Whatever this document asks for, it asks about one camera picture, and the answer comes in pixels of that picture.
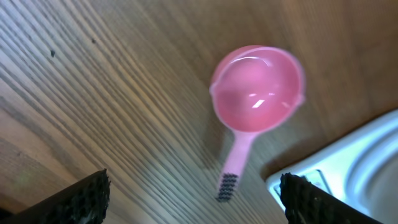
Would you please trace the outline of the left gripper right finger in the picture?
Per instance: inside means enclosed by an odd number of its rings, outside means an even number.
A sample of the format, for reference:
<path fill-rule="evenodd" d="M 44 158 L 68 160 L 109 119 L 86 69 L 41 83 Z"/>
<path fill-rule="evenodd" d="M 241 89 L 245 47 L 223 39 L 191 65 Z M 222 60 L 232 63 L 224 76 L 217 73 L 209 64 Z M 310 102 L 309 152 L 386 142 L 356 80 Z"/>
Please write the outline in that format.
<path fill-rule="evenodd" d="M 280 201 L 289 224 L 381 224 L 291 173 L 281 175 Z"/>

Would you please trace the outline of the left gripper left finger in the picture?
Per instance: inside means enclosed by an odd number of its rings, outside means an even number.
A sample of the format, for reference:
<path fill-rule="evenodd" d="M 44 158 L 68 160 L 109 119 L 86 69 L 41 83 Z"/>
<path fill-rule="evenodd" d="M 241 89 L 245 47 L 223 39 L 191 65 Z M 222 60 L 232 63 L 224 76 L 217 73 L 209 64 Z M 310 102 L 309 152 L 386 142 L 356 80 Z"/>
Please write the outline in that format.
<path fill-rule="evenodd" d="M 1 224 L 102 224 L 110 200 L 107 170 L 99 170 L 45 200 L 1 219 Z"/>

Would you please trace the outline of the pink measuring scoop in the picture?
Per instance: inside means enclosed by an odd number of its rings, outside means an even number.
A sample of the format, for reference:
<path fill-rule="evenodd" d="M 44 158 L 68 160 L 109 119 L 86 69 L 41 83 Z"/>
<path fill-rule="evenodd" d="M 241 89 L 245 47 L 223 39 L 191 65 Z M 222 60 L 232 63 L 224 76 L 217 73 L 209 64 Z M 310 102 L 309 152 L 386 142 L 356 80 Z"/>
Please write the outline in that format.
<path fill-rule="evenodd" d="M 248 45 L 218 64 L 210 95 L 215 114 L 234 135 L 216 193 L 223 203 L 237 191 L 255 139 L 280 126 L 303 104 L 304 70 L 284 49 Z"/>

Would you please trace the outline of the white digital kitchen scale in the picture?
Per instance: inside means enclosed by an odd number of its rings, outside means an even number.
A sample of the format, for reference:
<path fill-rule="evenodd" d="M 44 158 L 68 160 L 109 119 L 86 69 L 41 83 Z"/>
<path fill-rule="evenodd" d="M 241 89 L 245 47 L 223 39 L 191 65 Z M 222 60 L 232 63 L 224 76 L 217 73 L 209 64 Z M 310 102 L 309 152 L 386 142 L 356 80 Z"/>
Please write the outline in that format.
<path fill-rule="evenodd" d="M 266 186 L 276 202 L 287 172 L 381 223 L 397 223 L 397 111 L 269 176 Z"/>

